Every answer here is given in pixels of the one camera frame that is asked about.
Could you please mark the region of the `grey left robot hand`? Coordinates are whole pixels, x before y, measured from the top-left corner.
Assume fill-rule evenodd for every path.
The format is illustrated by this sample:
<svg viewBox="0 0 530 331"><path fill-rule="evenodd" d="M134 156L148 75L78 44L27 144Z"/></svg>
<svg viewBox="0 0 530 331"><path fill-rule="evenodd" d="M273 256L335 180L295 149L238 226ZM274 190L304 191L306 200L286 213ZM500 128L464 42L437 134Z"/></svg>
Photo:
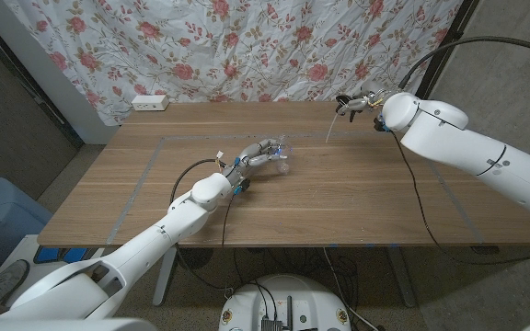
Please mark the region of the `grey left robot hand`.
<svg viewBox="0 0 530 331"><path fill-rule="evenodd" d="M266 163L277 161L285 163L291 151L290 145L281 139L265 139L253 143L241 152L232 165L225 167L223 175L231 184L235 184L241 179L249 178L254 169Z"/></svg>

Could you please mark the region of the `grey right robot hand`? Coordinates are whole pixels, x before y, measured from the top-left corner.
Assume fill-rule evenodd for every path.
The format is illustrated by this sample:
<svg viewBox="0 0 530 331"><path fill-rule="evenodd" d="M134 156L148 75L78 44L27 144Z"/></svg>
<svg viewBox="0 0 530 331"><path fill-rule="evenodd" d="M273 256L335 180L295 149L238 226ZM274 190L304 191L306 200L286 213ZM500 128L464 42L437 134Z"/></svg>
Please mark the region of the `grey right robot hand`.
<svg viewBox="0 0 530 331"><path fill-rule="evenodd" d="M339 116L349 116L349 122L353 122L356 114L366 110L381 108L385 102L393 95L391 91L380 89L376 92L367 91L356 96L339 95L336 97L338 106L335 112Z"/></svg>

